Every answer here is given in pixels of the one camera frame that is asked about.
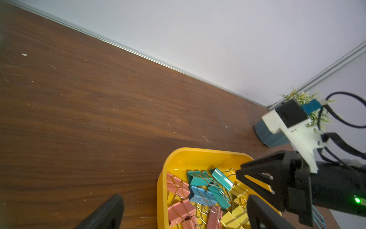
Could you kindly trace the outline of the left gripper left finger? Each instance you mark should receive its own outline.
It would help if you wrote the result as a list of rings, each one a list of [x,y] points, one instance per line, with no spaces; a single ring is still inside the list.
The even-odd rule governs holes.
[[[115,194],[80,222],[75,229],[119,229],[123,214],[124,200],[121,195]]]

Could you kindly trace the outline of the yellow plastic storage box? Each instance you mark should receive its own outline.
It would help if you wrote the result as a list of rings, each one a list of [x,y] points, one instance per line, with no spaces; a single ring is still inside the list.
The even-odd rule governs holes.
[[[235,172],[243,163],[252,161],[252,157],[236,152],[218,151],[199,148],[180,148],[175,150],[165,161],[157,184],[157,223],[160,229],[248,229],[250,222],[247,213],[247,200],[256,195],[252,189],[236,179]],[[233,187],[227,191],[215,179],[209,186],[198,186],[213,193],[217,204],[200,205],[196,213],[183,222],[170,227],[168,207],[185,199],[170,193],[166,186],[166,173],[188,183],[187,172],[191,170],[207,171],[218,168],[232,182]]]

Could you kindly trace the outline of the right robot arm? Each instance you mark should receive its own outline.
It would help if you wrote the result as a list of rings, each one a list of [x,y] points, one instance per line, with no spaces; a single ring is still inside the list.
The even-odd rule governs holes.
[[[313,206],[352,215],[366,215],[366,171],[343,163],[316,162],[317,173],[296,151],[274,154],[244,163],[236,179],[276,210],[299,216],[301,224],[313,225]]]

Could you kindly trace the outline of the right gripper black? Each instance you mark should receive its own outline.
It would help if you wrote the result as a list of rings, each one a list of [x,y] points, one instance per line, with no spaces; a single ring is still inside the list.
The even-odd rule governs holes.
[[[311,175],[299,153],[278,151],[242,164],[235,175],[277,210],[296,214],[299,223],[313,227]]]

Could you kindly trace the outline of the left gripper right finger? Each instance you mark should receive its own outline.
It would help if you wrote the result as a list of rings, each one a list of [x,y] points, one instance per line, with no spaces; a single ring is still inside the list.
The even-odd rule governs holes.
[[[252,229],[294,229],[259,196],[250,195],[248,197],[247,213]]]

